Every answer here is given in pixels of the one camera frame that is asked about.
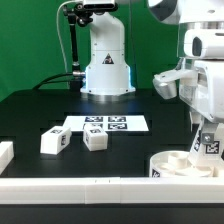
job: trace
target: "white box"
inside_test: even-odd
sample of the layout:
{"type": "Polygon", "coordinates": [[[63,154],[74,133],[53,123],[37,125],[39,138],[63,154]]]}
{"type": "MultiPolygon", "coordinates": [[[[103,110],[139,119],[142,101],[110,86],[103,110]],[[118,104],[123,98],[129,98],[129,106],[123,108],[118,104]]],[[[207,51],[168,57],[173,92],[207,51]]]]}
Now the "white box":
{"type": "Polygon", "coordinates": [[[83,141],[90,151],[107,149],[108,134],[100,127],[87,124],[83,131],[83,141]]]}
{"type": "Polygon", "coordinates": [[[41,136],[41,153],[57,155],[70,143],[71,129],[55,126],[41,136]]]}
{"type": "Polygon", "coordinates": [[[0,174],[14,157],[13,142],[0,143],[0,174]]]}
{"type": "Polygon", "coordinates": [[[120,178],[87,178],[85,204],[120,203],[120,178]]]}

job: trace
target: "black cable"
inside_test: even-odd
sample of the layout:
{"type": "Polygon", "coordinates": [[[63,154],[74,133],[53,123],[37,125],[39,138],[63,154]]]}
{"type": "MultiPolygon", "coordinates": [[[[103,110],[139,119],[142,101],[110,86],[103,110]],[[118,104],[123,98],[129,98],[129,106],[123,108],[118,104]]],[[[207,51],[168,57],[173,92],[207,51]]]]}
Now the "black cable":
{"type": "Polygon", "coordinates": [[[45,84],[60,83],[60,82],[69,82],[69,81],[68,80],[61,80],[61,81],[43,82],[43,83],[41,83],[41,86],[45,85],[45,84]]]}
{"type": "Polygon", "coordinates": [[[49,78],[46,78],[44,79],[42,82],[40,82],[39,84],[37,84],[36,86],[33,87],[33,90],[37,90],[39,89],[42,85],[44,84],[47,84],[47,83],[51,83],[51,82],[48,82],[50,80],[53,80],[53,79],[57,79],[57,78],[60,78],[60,77],[65,77],[65,76],[72,76],[73,74],[72,73],[65,73],[65,74],[58,74],[58,75],[54,75],[54,76],[51,76],[49,78]]]}

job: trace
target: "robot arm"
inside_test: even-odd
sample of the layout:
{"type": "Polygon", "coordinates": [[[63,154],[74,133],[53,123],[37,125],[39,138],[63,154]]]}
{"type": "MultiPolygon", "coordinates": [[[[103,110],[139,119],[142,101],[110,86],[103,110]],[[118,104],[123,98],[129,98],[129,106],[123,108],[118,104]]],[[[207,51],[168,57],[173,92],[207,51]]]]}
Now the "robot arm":
{"type": "Polygon", "coordinates": [[[160,22],[179,24],[178,56],[183,59],[179,70],[155,75],[154,86],[169,99],[176,96],[175,80],[180,79],[180,98],[202,117],[188,160],[194,166],[223,164],[224,169],[220,160],[224,147],[224,1],[148,3],[160,22]]]}
{"type": "Polygon", "coordinates": [[[181,1],[148,0],[152,15],[162,23],[178,24],[180,20],[181,1]]]}
{"type": "MultiPolygon", "coordinates": [[[[116,100],[135,91],[130,82],[130,67],[125,62],[125,29],[122,22],[109,12],[116,11],[118,4],[137,1],[83,0],[69,11],[69,23],[72,20],[70,30],[75,29],[76,23],[81,27],[90,27],[91,61],[85,69],[85,85],[80,90],[84,97],[100,101],[116,100]]],[[[76,39],[74,32],[71,39],[76,39]]],[[[76,66],[79,65],[77,57],[73,58],[76,59],[73,60],[73,75],[79,76],[82,72],[76,66]]]]}

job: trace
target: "block with marker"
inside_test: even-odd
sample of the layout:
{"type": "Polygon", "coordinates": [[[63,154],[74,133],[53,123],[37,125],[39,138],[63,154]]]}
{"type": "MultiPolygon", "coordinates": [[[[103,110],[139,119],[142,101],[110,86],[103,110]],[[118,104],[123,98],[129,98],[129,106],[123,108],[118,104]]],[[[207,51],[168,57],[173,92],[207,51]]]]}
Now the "block with marker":
{"type": "Polygon", "coordinates": [[[41,136],[40,152],[57,155],[69,143],[72,135],[71,129],[55,126],[41,136]]]}
{"type": "Polygon", "coordinates": [[[86,124],[83,130],[83,141],[90,151],[105,150],[108,134],[100,126],[86,124]]]}

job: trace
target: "white cube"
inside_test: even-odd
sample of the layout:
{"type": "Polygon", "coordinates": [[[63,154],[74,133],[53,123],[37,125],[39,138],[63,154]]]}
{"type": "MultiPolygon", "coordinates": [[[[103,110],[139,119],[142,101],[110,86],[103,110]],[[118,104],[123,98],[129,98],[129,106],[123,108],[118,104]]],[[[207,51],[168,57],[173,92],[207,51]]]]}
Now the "white cube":
{"type": "Polygon", "coordinates": [[[100,127],[87,124],[84,126],[83,141],[90,151],[107,149],[108,134],[100,127]]]}
{"type": "Polygon", "coordinates": [[[51,128],[41,136],[40,152],[57,155],[70,143],[71,135],[70,128],[62,126],[51,128]]]}
{"type": "Polygon", "coordinates": [[[14,157],[13,143],[1,142],[0,144],[0,174],[8,166],[12,158],[14,157]]]}

